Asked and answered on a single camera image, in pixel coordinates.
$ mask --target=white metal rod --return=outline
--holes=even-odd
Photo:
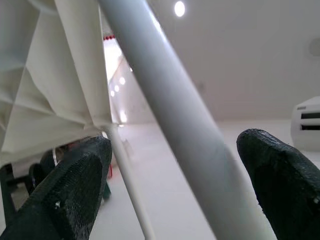
[[[123,178],[125,187],[130,196],[135,214],[140,223],[144,238],[147,240],[154,240],[156,239],[155,233],[151,221],[149,219],[147,210],[140,197],[139,188],[135,181],[135,176],[130,168],[128,155],[119,136],[118,129],[115,126],[110,126],[106,129],[106,133],[111,140],[112,149],[116,158],[116,162],[121,172],[121,176]]]
[[[275,239],[251,186],[147,2],[98,1],[215,236]]]

